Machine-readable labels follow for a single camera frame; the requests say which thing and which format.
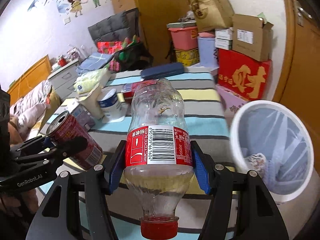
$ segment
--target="striped fabric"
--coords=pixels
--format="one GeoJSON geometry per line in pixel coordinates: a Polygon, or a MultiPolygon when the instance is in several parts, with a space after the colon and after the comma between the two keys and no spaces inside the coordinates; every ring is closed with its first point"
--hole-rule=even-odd
{"type": "MultiPolygon", "coordinates": [[[[172,86],[177,89],[185,102],[185,120],[188,127],[191,140],[196,140],[204,153],[210,154],[216,162],[231,162],[228,127],[224,119],[220,96],[215,89],[215,83],[209,70],[202,67],[186,68],[186,73],[168,77],[172,86]]],[[[107,87],[103,90],[116,88],[120,93],[122,86],[126,83],[142,81],[140,71],[121,72],[114,74],[109,80],[107,87]]],[[[72,93],[68,99],[59,107],[55,114],[48,120],[47,124],[41,130],[45,134],[48,125],[55,117],[64,111],[65,106],[70,102],[77,93],[72,93]]],[[[114,152],[120,140],[125,140],[127,131],[131,122],[130,107],[126,117],[122,122],[104,124],[96,121],[96,125],[90,130],[89,134],[102,147],[104,154],[114,152]]],[[[65,164],[58,169],[58,173],[68,170],[72,174],[81,172],[81,168],[71,160],[65,160],[65,164]]],[[[52,183],[41,186],[44,193],[48,191],[52,183]]],[[[84,195],[80,200],[85,202],[84,195]]],[[[233,209],[236,214],[237,199],[234,194],[233,209]]],[[[142,216],[142,210],[136,198],[127,189],[125,181],[122,178],[119,189],[112,196],[107,196],[109,210],[113,217],[121,222],[123,227],[132,228],[131,224],[139,224],[139,217],[142,216]]],[[[179,202],[176,215],[180,217],[179,232],[177,239],[197,239],[201,231],[204,219],[210,205],[210,198],[199,188],[196,179],[193,179],[188,192],[179,202]]],[[[235,217],[230,216],[229,229],[226,238],[233,236],[235,226],[235,217]]],[[[119,239],[142,239],[140,230],[132,230],[126,237],[119,236],[119,239]]]]}

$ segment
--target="white wall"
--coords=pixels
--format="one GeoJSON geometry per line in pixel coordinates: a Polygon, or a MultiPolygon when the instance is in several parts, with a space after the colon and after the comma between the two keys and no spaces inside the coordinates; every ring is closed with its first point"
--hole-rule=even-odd
{"type": "Polygon", "coordinates": [[[238,14],[256,16],[263,12],[267,20],[274,24],[272,56],[273,67],[264,93],[264,99],[272,100],[281,74],[286,39],[286,18],[284,0],[230,0],[238,14]]]}
{"type": "Polygon", "coordinates": [[[39,1],[37,8],[28,12],[32,2],[11,0],[0,16],[0,84],[4,91],[45,55],[51,59],[65,54],[70,49],[68,44],[84,45],[88,53],[96,51],[87,28],[114,14],[111,0],[86,10],[93,6],[89,0],[82,5],[83,15],[75,18],[70,13],[71,22],[64,25],[55,0],[45,6],[39,1]]]}

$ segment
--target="cartoon girl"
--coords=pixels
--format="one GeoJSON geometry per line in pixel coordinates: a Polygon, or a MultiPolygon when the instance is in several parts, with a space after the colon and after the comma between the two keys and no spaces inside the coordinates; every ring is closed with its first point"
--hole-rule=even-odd
{"type": "Polygon", "coordinates": [[[78,17],[78,12],[80,12],[80,15],[82,15],[82,6],[81,6],[81,0],[68,0],[69,3],[71,3],[72,9],[70,12],[76,13],[75,17],[78,17]]]}

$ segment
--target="coca-cola bottle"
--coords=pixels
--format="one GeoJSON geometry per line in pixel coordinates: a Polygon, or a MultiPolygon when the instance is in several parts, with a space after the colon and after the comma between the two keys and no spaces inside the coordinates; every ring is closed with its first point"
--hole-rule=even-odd
{"type": "Polygon", "coordinates": [[[141,234],[170,239],[178,230],[176,206],[194,174],[183,99],[167,79],[141,84],[131,114],[124,178],[143,209],[141,234]]]}

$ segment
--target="pink plastic basin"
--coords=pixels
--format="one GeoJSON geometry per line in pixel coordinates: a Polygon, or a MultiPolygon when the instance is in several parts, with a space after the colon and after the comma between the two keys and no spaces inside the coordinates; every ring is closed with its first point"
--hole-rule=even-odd
{"type": "Polygon", "coordinates": [[[169,28],[176,49],[190,50],[198,47],[198,27],[169,28]]]}

